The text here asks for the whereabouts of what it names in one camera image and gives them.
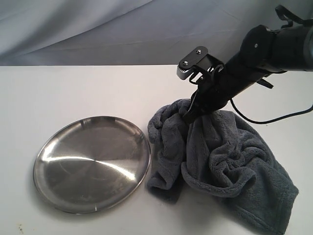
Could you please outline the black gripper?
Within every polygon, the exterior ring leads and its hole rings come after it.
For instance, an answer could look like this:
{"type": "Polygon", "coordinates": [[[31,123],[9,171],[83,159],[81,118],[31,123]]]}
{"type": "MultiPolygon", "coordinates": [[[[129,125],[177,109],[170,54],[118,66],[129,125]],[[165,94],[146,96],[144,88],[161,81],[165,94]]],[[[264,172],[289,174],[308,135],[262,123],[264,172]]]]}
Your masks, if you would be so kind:
{"type": "Polygon", "coordinates": [[[191,124],[202,115],[223,108],[230,99],[246,88],[246,79],[230,74],[223,65],[216,66],[198,85],[183,120],[191,124]]]}

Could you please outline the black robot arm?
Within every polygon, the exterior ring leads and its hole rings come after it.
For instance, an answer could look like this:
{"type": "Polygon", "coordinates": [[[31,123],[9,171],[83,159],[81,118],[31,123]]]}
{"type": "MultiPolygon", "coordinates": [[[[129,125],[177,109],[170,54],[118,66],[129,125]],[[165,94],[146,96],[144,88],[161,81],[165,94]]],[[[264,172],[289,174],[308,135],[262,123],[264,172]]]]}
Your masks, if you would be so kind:
{"type": "Polygon", "coordinates": [[[183,119],[192,123],[200,116],[223,108],[233,97],[272,74],[313,70],[313,21],[304,20],[282,5],[275,9],[286,24],[278,30],[259,25],[250,30],[240,50],[227,63],[198,46],[180,60],[177,75],[197,85],[183,119]]]}

